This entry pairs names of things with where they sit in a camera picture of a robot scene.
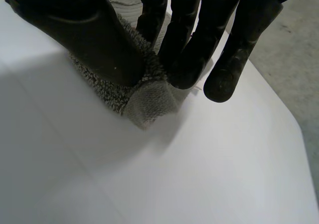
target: gray floor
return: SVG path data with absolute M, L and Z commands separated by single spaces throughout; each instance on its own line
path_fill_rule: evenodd
M 299 122 L 319 198 L 319 0 L 285 2 L 250 60 Z

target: gray fabric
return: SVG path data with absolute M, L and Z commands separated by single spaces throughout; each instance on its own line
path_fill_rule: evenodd
M 134 87 L 124 87 L 100 79 L 70 54 L 73 64 L 102 101 L 113 111 L 127 116 L 137 127 L 147 129 L 159 116 L 178 112 L 190 90 L 178 90 L 168 84 L 162 65 L 151 46 L 124 19 L 119 19 L 139 46 L 146 71 Z

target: black glove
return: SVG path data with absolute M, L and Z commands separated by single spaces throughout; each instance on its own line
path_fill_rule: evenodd
M 142 0 L 143 14 L 137 29 L 152 44 L 163 22 L 166 1 Z M 172 18 L 158 56 L 173 86 L 192 87 L 239 2 L 230 37 L 204 86 L 209 99 L 224 102 L 232 96 L 259 36 L 280 13 L 285 0 L 202 0 L 198 26 L 188 42 L 199 1 L 171 0 Z
M 144 74 L 142 55 L 108 0 L 6 1 L 99 77 L 132 86 Z

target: white table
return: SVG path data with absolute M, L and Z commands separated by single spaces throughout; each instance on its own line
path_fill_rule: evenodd
M 0 17 L 1 224 L 319 223 L 300 128 L 251 63 L 230 101 L 192 93 L 143 132 L 3 0 Z

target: finger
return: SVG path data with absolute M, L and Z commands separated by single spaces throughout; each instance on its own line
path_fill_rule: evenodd
M 202 0 L 199 22 L 191 40 L 169 72 L 170 83 L 188 89 L 198 80 L 214 53 L 239 0 Z
M 136 29 L 153 47 L 165 19 L 167 0 L 141 1 L 143 11 Z
M 223 54 L 204 85 L 210 100 L 221 103 L 231 98 L 260 35 L 282 8 L 278 0 L 240 0 Z
M 171 0 L 172 18 L 159 50 L 159 60 L 166 69 L 187 44 L 193 30 L 200 0 Z

